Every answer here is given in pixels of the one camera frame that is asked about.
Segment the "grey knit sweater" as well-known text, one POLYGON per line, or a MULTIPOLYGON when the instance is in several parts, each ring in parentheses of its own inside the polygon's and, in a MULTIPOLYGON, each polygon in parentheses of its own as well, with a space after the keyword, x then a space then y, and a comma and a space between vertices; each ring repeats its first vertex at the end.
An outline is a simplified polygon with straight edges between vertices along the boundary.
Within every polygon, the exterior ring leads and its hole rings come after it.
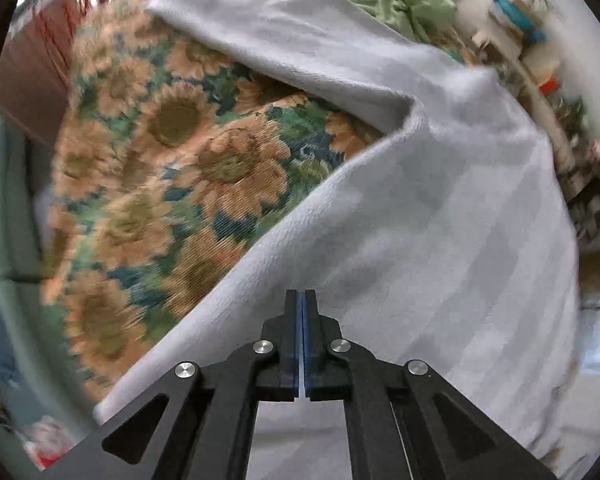
POLYGON ((577 242, 542 132, 487 68, 348 0, 150 0, 148 11, 380 137, 264 234, 96 406, 254 336, 287 289, 378 358, 431 365, 535 456, 558 437, 577 331, 577 242))

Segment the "sunflower pattern bed cover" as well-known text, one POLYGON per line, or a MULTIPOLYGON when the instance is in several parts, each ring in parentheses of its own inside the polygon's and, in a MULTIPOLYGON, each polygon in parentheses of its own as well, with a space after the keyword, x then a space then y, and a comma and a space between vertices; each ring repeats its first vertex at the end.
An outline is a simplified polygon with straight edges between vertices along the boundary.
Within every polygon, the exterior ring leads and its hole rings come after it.
POLYGON ((147 12, 91 10, 53 160, 42 303, 102 400, 377 132, 147 12))

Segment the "low wooden shelf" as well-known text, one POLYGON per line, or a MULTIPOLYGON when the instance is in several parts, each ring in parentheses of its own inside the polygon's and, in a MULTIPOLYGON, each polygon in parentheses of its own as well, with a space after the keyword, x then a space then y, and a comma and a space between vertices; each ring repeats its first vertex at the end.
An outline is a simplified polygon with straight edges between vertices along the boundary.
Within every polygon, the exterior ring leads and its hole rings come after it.
MULTIPOLYGON (((528 6, 512 1, 543 30, 528 6)), ((559 51, 547 36, 544 44, 524 44, 516 29, 492 18, 491 3, 488 26, 471 37, 479 60, 498 73, 501 85, 547 134, 566 199, 600 196, 600 136, 592 137, 582 96, 572 96, 564 87, 559 51)))

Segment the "red patterned bag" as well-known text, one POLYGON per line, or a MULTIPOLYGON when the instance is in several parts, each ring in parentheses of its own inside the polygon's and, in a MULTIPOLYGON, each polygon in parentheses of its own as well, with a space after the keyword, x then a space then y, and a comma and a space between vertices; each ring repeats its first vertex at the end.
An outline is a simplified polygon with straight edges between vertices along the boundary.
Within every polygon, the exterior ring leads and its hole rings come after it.
POLYGON ((28 0, 9 24, 0 57, 0 114, 52 146, 68 106, 78 0, 28 0))

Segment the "teal basin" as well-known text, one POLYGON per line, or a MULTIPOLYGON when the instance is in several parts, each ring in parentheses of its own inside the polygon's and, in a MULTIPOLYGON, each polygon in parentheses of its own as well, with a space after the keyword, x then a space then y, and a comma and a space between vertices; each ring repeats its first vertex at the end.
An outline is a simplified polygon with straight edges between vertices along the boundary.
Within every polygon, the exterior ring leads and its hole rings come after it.
POLYGON ((516 29, 524 44, 544 44, 547 40, 546 33, 512 0, 492 0, 490 15, 504 27, 516 29))

